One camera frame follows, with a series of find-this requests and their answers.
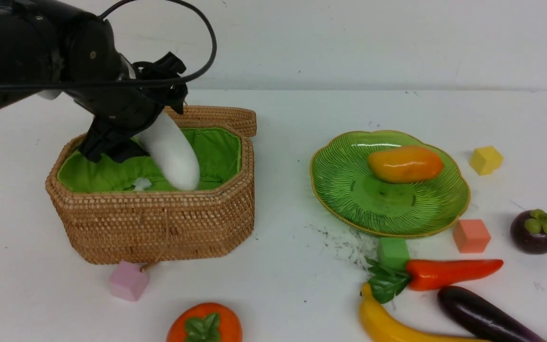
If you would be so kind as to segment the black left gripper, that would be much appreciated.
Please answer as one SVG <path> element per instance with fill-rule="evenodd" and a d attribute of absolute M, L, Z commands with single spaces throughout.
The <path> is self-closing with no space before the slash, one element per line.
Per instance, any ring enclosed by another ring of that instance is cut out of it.
<path fill-rule="evenodd" d="M 130 63 L 120 55 L 117 80 L 159 80 L 179 78 L 187 70 L 184 62 L 171 52 L 158 61 Z M 159 87 L 102 87 L 67 91 L 76 104 L 94 115 L 93 122 L 79 145 L 79 152 L 89 162 L 98 163 L 104 154 L 121 164 L 134 157 L 150 154 L 132 140 L 152 125 L 170 107 L 184 114 L 186 84 Z"/>

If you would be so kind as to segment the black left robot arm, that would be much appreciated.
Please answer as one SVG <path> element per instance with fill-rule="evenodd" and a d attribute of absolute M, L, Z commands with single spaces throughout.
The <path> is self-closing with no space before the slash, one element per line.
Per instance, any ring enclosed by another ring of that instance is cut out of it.
<path fill-rule="evenodd" d="M 0 84 L 60 84 L 94 119 L 78 151 L 121 163 L 147 156 L 132 138 L 154 126 L 166 106 L 184 112 L 186 84 L 93 87 L 80 83 L 178 78 L 184 63 L 167 53 L 155 63 L 129 63 L 115 47 L 111 24 L 58 0 L 15 0 L 0 6 Z"/>

